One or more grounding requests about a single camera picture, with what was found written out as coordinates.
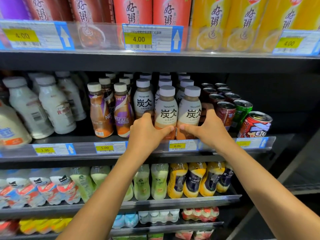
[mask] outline bottle cap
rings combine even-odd
[[[140,78],[146,78],[146,79],[151,80],[152,76],[150,73],[141,73]]]
[[[89,92],[99,92],[101,90],[101,84],[98,82],[89,82],[87,86]]]
[[[129,77],[130,79],[134,78],[134,74],[132,72],[124,72],[123,76]]]
[[[139,78],[136,84],[138,88],[147,88],[150,87],[150,80],[147,78]]]
[[[125,84],[124,82],[117,82],[114,84],[114,90],[116,92],[126,92],[127,84]]]
[[[169,73],[160,73],[159,79],[161,78],[171,79],[171,75]]]
[[[49,84],[55,84],[56,83],[56,79],[54,78],[54,76],[51,75],[45,75],[42,77],[36,77],[35,80],[37,81],[37,83],[39,85],[49,85]]]
[[[101,78],[99,78],[99,83],[101,85],[108,85],[111,83],[111,79],[110,79],[110,77],[101,77]]]
[[[184,94],[190,97],[199,97],[201,92],[201,88],[197,86],[187,86],[184,89]]]
[[[190,79],[190,75],[189,74],[179,74],[178,76],[179,81],[181,81],[182,79]]]
[[[126,85],[129,85],[130,84],[130,78],[129,77],[119,78],[119,82],[125,83]]]
[[[22,76],[6,77],[2,81],[7,88],[17,88],[27,84],[26,79]]]
[[[106,76],[110,77],[110,79],[116,78],[116,74],[114,72],[106,72]]]
[[[172,80],[168,78],[159,79],[159,87],[165,86],[165,85],[172,86]]]
[[[194,81],[191,79],[182,79],[180,81],[180,86],[185,88],[186,86],[193,86],[194,85]]]
[[[159,93],[161,96],[170,97],[174,96],[176,89],[173,86],[165,85],[159,88]]]
[[[70,76],[70,72],[55,72],[57,77],[68,77]]]

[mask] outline can lid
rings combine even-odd
[[[42,77],[36,77],[35,80],[39,85],[49,85],[49,84],[55,84],[56,79],[52,75],[45,75]]]
[[[223,109],[235,109],[235,105],[229,102],[221,101],[217,103],[218,107]]]
[[[171,75],[169,73],[160,73],[159,79],[161,78],[171,79]]]
[[[203,86],[204,88],[213,88],[213,87],[214,87],[213,84],[211,84],[211,83],[206,83],[206,82],[201,83],[201,86]]]
[[[194,85],[194,81],[191,79],[182,79],[180,82],[180,86],[185,88],[186,86],[193,86]]]
[[[116,92],[126,92],[127,84],[125,84],[124,82],[117,82],[114,84],[114,90]]]
[[[241,97],[238,94],[232,92],[227,92],[224,94],[224,96],[230,99],[241,99]]]
[[[108,85],[108,84],[111,84],[111,79],[110,77],[101,77],[99,78],[99,83],[101,85]]]
[[[138,88],[147,88],[150,87],[150,80],[147,78],[139,78],[136,84]]]
[[[101,90],[101,84],[98,82],[89,82],[87,86],[89,92],[99,92]]]
[[[168,78],[160,78],[159,79],[159,87],[165,86],[165,85],[172,86],[172,80],[168,79]]]
[[[124,77],[129,77],[130,79],[133,79],[134,78],[134,74],[132,72],[124,72],[123,73],[123,76]]]
[[[261,122],[271,122],[272,121],[272,117],[267,115],[266,113],[262,113],[259,111],[251,111],[248,114],[251,118],[254,118],[255,120],[261,121]]]
[[[152,76],[150,73],[141,73],[140,78],[146,78],[146,79],[151,80]]]
[[[174,96],[176,89],[173,86],[164,85],[159,88],[160,96],[170,97]]]
[[[189,74],[179,74],[178,80],[181,81],[182,79],[190,79]]]
[[[130,78],[129,77],[119,78],[119,82],[125,83],[126,85],[129,85],[130,84]]]
[[[7,88],[16,88],[27,84],[26,79],[22,76],[6,77],[2,81]]]
[[[70,72],[55,72],[57,77],[68,77],[70,76]]]
[[[241,99],[237,99],[237,100],[233,101],[233,103],[237,106],[246,107],[246,108],[251,108],[253,106],[252,103],[245,101],[245,100],[241,100]]]
[[[187,86],[184,89],[184,94],[190,97],[199,97],[201,92],[201,88],[197,86]]]
[[[114,72],[106,72],[106,76],[110,77],[110,79],[116,78],[116,74]]]

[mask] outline plastic bottle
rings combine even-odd
[[[186,197],[193,198],[199,194],[200,181],[206,173],[207,165],[205,162],[191,162],[188,167],[183,193]]]
[[[177,89],[177,90],[179,90],[179,89],[181,88],[181,81],[182,81],[183,79],[190,79],[190,75],[189,75],[189,74],[185,74],[185,73],[180,73],[180,74],[178,75],[178,82],[177,82],[177,84],[176,84],[176,89]]]
[[[130,136],[130,126],[134,123],[131,104],[129,102],[127,85],[118,82],[114,85],[115,109],[114,120],[117,127],[118,136],[128,138]]]
[[[76,128],[66,95],[56,85],[54,76],[36,78],[40,85],[39,100],[57,134],[67,134]]]
[[[202,196],[214,196],[214,193],[216,192],[217,183],[224,171],[225,165],[223,161],[208,162],[206,173],[203,176],[199,187],[199,192]]]
[[[63,193],[68,204],[78,203],[81,199],[78,186],[70,178],[70,168],[52,168],[50,180],[57,185],[59,192]]]
[[[133,177],[134,197],[137,200],[147,200],[150,197],[149,175],[149,165],[143,164],[139,167],[136,175]]]
[[[29,144],[32,141],[26,128],[13,108],[0,100],[0,142],[10,148]]]
[[[182,197],[187,172],[188,164],[186,163],[170,164],[170,180],[168,183],[168,196],[170,198],[177,199]]]
[[[132,199],[133,196],[134,196],[134,184],[131,182],[127,190],[127,193],[124,196],[123,201],[129,201]]]
[[[159,83],[158,83],[158,89],[157,89],[157,92],[155,93],[154,95],[154,107],[156,107],[156,104],[158,102],[158,99],[160,97],[160,92],[159,92],[159,89],[161,86],[172,86],[172,80],[171,79],[168,79],[168,78],[161,78],[159,79]]]
[[[101,84],[98,82],[88,83],[90,92],[90,118],[94,133],[97,137],[106,138],[113,134],[111,113],[109,112]]]
[[[155,107],[154,127],[161,130],[167,126],[176,128],[178,118],[178,105],[174,99],[175,89],[173,86],[161,86],[160,97]],[[175,130],[164,137],[164,140],[174,140]]]
[[[0,209],[9,205],[6,198],[1,195],[2,190],[9,186],[6,179],[6,171],[0,170]]]
[[[90,174],[93,181],[97,185],[96,189],[100,187],[110,171],[111,169],[109,166],[94,166],[91,168]]]
[[[167,177],[169,172],[169,164],[152,164],[151,175],[151,196],[155,200],[164,199],[167,195]]]
[[[43,77],[43,76],[47,76],[47,74],[41,73],[41,72],[28,72],[28,77],[32,81],[32,91],[36,95],[39,95],[39,93],[40,93],[40,86],[37,83],[36,78],[37,77]]]
[[[222,174],[217,183],[217,191],[219,193],[225,193],[228,190],[231,184],[231,177],[233,174],[233,168],[229,163],[226,162],[226,169],[224,170],[224,173]]]
[[[199,100],[201,89],[196,86],[187,86],[184,90],[184,98],[179,104],[178,122],[176,130],[177,140],[194,139],[195,136],[180,130],[180,125],[188,124],[198,126],[201,115],[201,102]]]
[[[93,195],[96,185],[90,176],[89,167],[74,167],[70,169],[70,178],[79,187],[79,193],[84,202]]]
[[[84,120],[87,115],[83,109],[78,87],[71,79],[70,72],[55,72],[58,87],[65,93],[75,121]]]
[[[31,207],[42,206],[46,203],[37,187],[29,180],[30,169],[7,170],[7,183],[13,187],[17,194],[25,198]]]
[[[134,111],[136,119],[143,116],[145,111],[151,111],[154,113],[154,99],[153,94],[150,90],[150,80],[140,78],[136,81],[137,90],[133,97]]]
[[[23,77],[6,77],[3,83],[9,88],[11,106],[18,111],[34,139],[42,139],[54,133],[38,96],[27,87]]]
[[[112,121],[112,124],[114,125],[116,101],[115,101],[113,86],[111,84],[111,79],[109,77],[99,78],[99,83],[101,84],[103,98],[104,98],[104,101],[106,101],[106,104],[109,108],[109,113],[111,114],[111,121]]]
[[[50,205],[58,205],[65,197],[50,180],[50,172],[51,169],[49,168],[31,169],[29,180],[37,187],[43,198],[45,198]]]
[[[191,79],[182,79],[180,81],[179,87],[180,89],[178,90],[175,99],[177,101],[177,104],[179,105],[179,103],[181,102],[181,100],[184,98],[184,90],[186,86],[193,86],[194,85],[194,81]]]
[[[140,74],[140,78],[145,78],[145,79],[150,80],[150,90],[151,90],[151,92],[153,94],[154,93],[154,87],[153,87],[153,84],[151,82],[152,75],[150,73],[141,73]]]

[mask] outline white arrow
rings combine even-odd
[[[264,147],[264,145],[266,144],[266,140],[263,139],[262,143],[261,143],[261,147]]]
[[[68,150],[70,151],[71,154],[73,154],[73,148],[69,145]]]
[[[71,47],[69,38],[70,36],[67,34],[67,32],[62,28],[61,26],[61,38],[64,40],[64,43],[66,44],[66,47]]]
[[[174,50],[177,50],[178,49],[178,45],[179,45],[179,41],[180,41],[181,39],[180,39],[180,36],[179,36],[179,32],[178,32],[178,30],[177,30],[177,32],[176,32],[176,34],[174,35],[174,37],[173,37],[173,42],[174,42],[174,44],[173,44],[173,49]]]

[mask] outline person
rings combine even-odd
[[[202,107],[207,111],[203,125],[183,124],[180,129],[195,135],[225,158],[274,236],[278,240],[320,239],[318,215],[234,142],[211,104]],[[106,239],[138,168],[172,130],[174,127],[155,129],[149,113],[134,121],[125,153],[57,239]]]

